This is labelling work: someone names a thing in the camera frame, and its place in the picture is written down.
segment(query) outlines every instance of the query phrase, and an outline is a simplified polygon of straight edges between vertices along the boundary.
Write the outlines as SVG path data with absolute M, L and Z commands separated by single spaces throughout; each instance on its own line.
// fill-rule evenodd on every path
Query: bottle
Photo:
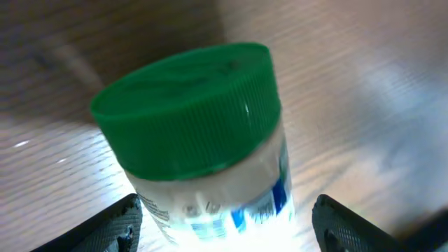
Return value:
M 272 238 L 292 222 L 281 103 L 266 46 L 234 43 L 168 57 L 107 87 L 91 112 L 172 244 Z

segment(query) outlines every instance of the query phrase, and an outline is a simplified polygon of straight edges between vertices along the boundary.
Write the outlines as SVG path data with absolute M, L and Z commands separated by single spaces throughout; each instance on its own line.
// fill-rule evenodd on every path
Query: black object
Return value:
M 448 211 L 443 211 L 402 241 L 394 239 L 327 195 L 318 197 L 312 220 L 323 252 L 448 251 Z
M 140 200 L 131 194 L 32 252 L 136 252 L 141 219 Z
M 318 197 L 312 220 L 322 252 L 415 251 L 327 195 Z

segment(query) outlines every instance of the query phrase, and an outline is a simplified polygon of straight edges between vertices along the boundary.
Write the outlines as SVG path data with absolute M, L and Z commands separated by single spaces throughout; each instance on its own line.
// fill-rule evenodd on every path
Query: green cap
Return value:
M 193 179 L 226 169 L 273 133 L 281 105 L 269 49 L 201 48 L 116 81 L 91 112 L 123 169 L 141 179 Z

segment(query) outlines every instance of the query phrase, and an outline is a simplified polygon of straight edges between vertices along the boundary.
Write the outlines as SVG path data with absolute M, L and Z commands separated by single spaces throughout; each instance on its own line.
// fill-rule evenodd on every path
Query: brown tabletop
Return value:
M 327 193 L 391 234 L 448 205 L 448 1 L 4 3 L 2 251 L 30 251 L 132 192 L 88 115 L 91 94 L 172 53 L 272 49 L 296 251 L 317 251 Z M 168 251 L 144 212 L 140 251 Z

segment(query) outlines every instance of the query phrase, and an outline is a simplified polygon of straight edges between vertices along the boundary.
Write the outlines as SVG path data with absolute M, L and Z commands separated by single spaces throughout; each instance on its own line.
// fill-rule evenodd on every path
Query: bottle label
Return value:
M 206 242 L 223 239 L 256 230 L 261 225 L 275 221 L 279 214 L 286 214 L 287 218 L 291 218 L 293 215 L 291 178 L 285 141 L 280 152 L 278 166 L 280 170 L 278 180 L 260 196 L 237 209 L 214 215 L 198 216 L 185 220 L 184 223 L 170 222 L 167 211 L 159 209 L 153 200 L 139 195 L 169 242 L 180 244 L 183 242 L 191 243 L 194 240 Z

